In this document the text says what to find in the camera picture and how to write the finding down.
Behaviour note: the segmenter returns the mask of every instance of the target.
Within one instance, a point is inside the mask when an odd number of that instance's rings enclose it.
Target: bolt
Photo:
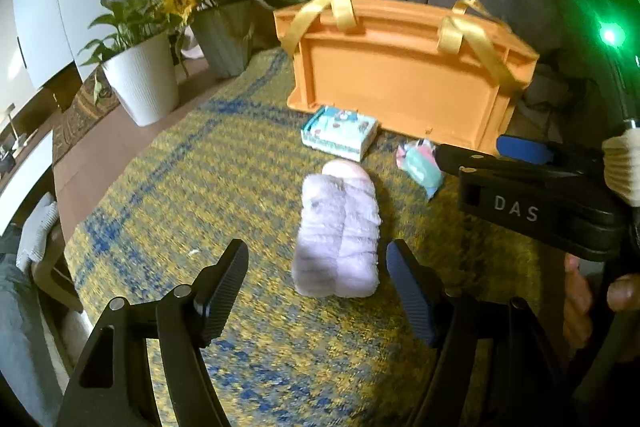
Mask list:
[[[449,297],[459,298],[462,297],[462,288],[460,286],[447,286],[444,288],[444,293]]]
[[[174,295],[176,297],[186,297],[191,293],[191,286],[188,284],[180,284],[180,286],[174,289]]]
[[[116,297],[111,299],[109,303],[109,308],[113,311],[117,311],[124,306],[124,299],[122,297]]]

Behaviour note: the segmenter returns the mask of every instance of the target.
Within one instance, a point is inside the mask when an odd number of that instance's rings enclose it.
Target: orange tray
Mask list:
[[[538,54],[505,26],[481,17],[395,0],[351,1],[355,28],[341,32],[326,9],[300,40],[287,105],[305,112],[333,105],[373,116],[387,130],[495,153]],[[278,38],[301,6],[274,12]],[[500,85],[466,41],[458,55],[438,50],[440,25],[451,15],[484,29],[515,88]]]

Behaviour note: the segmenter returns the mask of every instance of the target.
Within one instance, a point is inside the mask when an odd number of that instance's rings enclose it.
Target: finger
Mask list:
[[[615,312],[640,310],[640,274],[623,275],[607,291],[607,304]]]
[[[586,315],[593,304],[589,283],[578,271],[568,272],[564,276],[564,293],[580,315]]]
[[[575,333],[574,328],[566,321],[562,324],[562,335],[564,335],[569,346],[574,349],[582,349],[586,345],[586,342]]]
[[[580,258],[570,253],[564,254],[564,271],[572,272],[578,269],[580,265]]]
[[[580,315],[571,301],[564,301],[564,321],[578,340],[586,344],[591,336],[591,319],[587,315]]]

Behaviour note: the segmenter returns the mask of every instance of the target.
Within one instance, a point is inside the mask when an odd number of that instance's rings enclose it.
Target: yellow handle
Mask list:
[[[300,39],[309,29],[311,23],[329,5],[331,5],[331,11],[334,14],[335,24],[340,31],[346,31],[356,25],[351,0],[311,0],[296,13],[287,34],[280,40],[280,45],[290,57],[295,53]]]
[[[464,14],[467,8],[472,8],[487,19],[499,23],[509,32],[509,26],[491,15],[479,0],[459,0],[453,5],[453,13]],[[457,55],[460,52],[462,39],[471,46],[480,63],[498,85],[507,89],[522,89],[523,85],[517,81],[506,64],[498,57],[494,45],[486,32],[468,18],[446,16],[440,24],[438,51]]]

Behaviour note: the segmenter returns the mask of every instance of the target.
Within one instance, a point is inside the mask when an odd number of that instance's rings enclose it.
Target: patterned carpet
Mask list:
[[[136,303],[190,283],[239,237],[249,246],[249,271],[225,331],[203,353],[231,424],[401,425],[434,354],[412,337],[388,276],[381,273],[366,299],[293,290],[302,181],[332,159],[301,144],[308,115],[287,109],[293,85],[282,51],[256,55],[132,161],[76,229],[66,258],[95,322],[113,296]],[[383,219],[379,252],[402,237],[445,282],[483,299],[521,295],[536,311],[532,241],[463,216],[454,178],[426,203],[396,168],[401,141],[382,132],[363,161]],[[162,420],[175,425],[156,341],[150,358]]]
[[[109,86],[102,68],[96,68],[76,93],[71,106],[53,128],[53,165],[55,166],[80,139],[92,130],[102,118],[120,105],[120,100]],[[94,103],[96,76],[103,89]]]

